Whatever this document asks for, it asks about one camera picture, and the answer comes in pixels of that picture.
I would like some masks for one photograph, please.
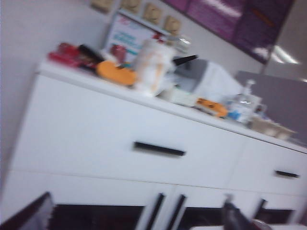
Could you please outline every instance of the black object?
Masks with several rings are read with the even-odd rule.
[[[50,193],[44,193],[1,224],[0,230],[45,230],[53,206]]]
[[[220,207],[187,207],[178,230],[189,230],[196,226],[223,225],[222,210]]]
[[[176,66],[180,66],[188,61],[192,61],[192,60],[195,60],[197,59],[198,56],[197,55],[192,55],[192,56],[188,56],[188,57],[180,57],[180,58],[177,58],[177,59],[174,59],[173,60],[173,63],[176,65]]]
[[[255,230],[255,227],[227,198],[223,206],[223,223],[224,230]]]
[[[287,176],[287,177],[294,177],[294,178],[299,178],[300,175],[294,174],[294,173],[290,173],[290,172],[283,172],[283,171],[279,171],[279,170],[275,170],[275,173],[277,175],[280,176]]]
[[[158,211],[159,211],[159,209],[161,207],[161,204],[162,204],[164,198],[165,198],[165,195],[163,195],[163,193],[160,193],[159,196],[158,196],[157,202],[155,203],[155,206],[154,206],[154,209],[153,209],[153,213],[151,214],[150,219],[148,221],[146,230],[151,230],[152,229],[154,221],[155,221],[155,219],[157,217]]]
[[[178,213],[179,213],[179,211],[180,211],[180,209],[181,209],[181,207],[183,205],[183,202],[186,200],[186,198],[187,197],[185,195],[180,195],[178,203],[176,205],[176,208],[174,210],[174,213],[172,215],[172,218],[171,218],[171,220],[170,220],[166,230],[171,230],[172,229],[172,227],[173,227],[173,225],[175,223],[176,217],[178,216]]]
[[[91,48],[89,48],[86,45],[80,45],[78,47],[78,50],[85,56],[89,57],[92,59],[96,64],[104,61],[103,57],[98,54],[97,52],[93,51]]]
[[[145,144],[141,142],[134,142],[134,147],[144,150],[151,150],[151,151],[157,151],[162,153],[168,153],[176,156],[184,156],[186,154],[185,151],[177,150],[177,149],[169,149],[161,146],[151,145],[151,144]]]
[[[267,224],[286,224],[293,210],[290,209],[265,209],[266,200],[262,199],[254,219],[259,219]]]

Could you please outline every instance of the cabinet door handle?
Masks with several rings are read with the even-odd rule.
[[[161,205],[163,203],[164,198],[165,198],[165,195],[163,193],[160,193],[158,198],[157,198],[157,201],[156,201],[156,203],[154,205],[154,209],[153,209],[153,212],[152,212],[152,214],[150,216],[150,219],[149,219],[149,221],[147,223],[146,230],[151,230],[152,229],[154,221],[155,221],[155,219],[156,219],[156,217],[158,215],[159,209],[160,209],[160,207],[161,207]]]
[[[183,202],[186,200],[186,198],[187,197],[185,195],[180,195],[180,198],[179,198],[178,203],[176,205],[176,208],[174,210],[173,216],[172,216],[172,218],[171,218],[171,220],[170,220],[166,230],[171,230],[172,229],[172,227],[173,227],[173,225],[174,225],[174,223],[176,221],[176,218],[178,216],[178,213],[181,210]]]
[[[279,171],[279,170],[275,170],[275,173],[277,175],[280,176],[287,176],[287,177],[294,177],[294,178],[299,178],[300,175],[294,174],[294,173],[290,173],[290,172],[283,172],[283,171]]]
[[[143,149],[143,150],[163,152],[163,153],[172,154],[172,155],[176,155],[176,156],[180,156],[180,157],[182,157],[186,154],[185,151],[181,151],[181,150],[177,150],[177,149],[169,149],[169,148],[165,148],[165,147],[161,147],[161,146],[157,146],[157,145],[146,144],[146,143],[142,143],[142,142],[138,142],[138,141],[134,142],[134,147],[139,148],[139,149]]]

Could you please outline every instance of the menu board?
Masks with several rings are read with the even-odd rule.
[[[294,0],[164,0],[265,63]]]

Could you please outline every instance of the cabinet door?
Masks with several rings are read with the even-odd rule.
[[[74,224],[90,229],[95,222],[103,230],[154,230],[173,190],[166,184],[10,171],[1,202],[2,221],[47,191],[58,205],[50,229]]]
[[[39,76],[12,167],[220,188],[244,142],[238,134]]]
[[[305,196],[307,155],[250,138],[228,188]]]
[[[178,185],[164,222],[165,229],[189,230],[195,226],[222,225],[226,194],[234,196],[233,203],[247,218],[254,215],[259,200],[256,193]]]
[[[298,223],[307,206],[307,197],[261,193],[263,207],[257,218],[270,224]]]

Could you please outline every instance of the wall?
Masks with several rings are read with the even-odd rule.
[[[192,38],[191,54],[218,62],[232,74],[261,69],[260,63],[166,4],[151,2],[159,4],[164,17],[169,13],[182,21],[182,33]],[[115,0],[113,11],[102,14],[89,7],[89,0],[1,1],[2,165],[7,165],[37,64],[62,41],[101,48],[119,4]]]
[[[298,60],[300,64],[281,64],[271,58],[265,68],[265,74],[296,80],[307,79],[306,10],[307,1],[296,0],[277,40],[277,45]]]

